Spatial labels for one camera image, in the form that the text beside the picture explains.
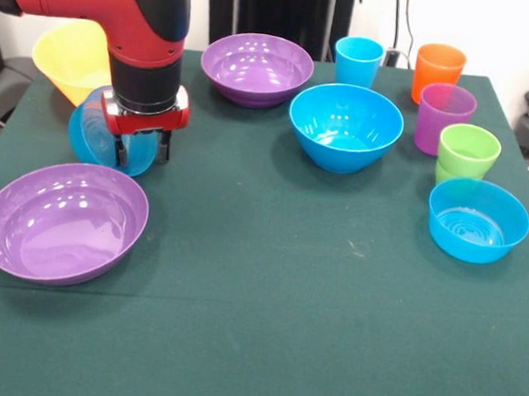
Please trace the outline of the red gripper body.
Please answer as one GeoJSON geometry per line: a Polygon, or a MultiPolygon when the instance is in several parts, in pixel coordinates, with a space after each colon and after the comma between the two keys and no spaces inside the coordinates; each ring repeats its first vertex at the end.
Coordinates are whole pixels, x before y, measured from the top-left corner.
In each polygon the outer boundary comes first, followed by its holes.
{"type": "Polygon", "coordinates": [[[174,106],[164,113],[142,114],[120,107],[113,88],[102,91],[101,105],[104,120],[113,135],[135,135],[148,131],[174,131],[187,126],[190,118],[190,99],[186,88],[177,91],[174,106]]]}

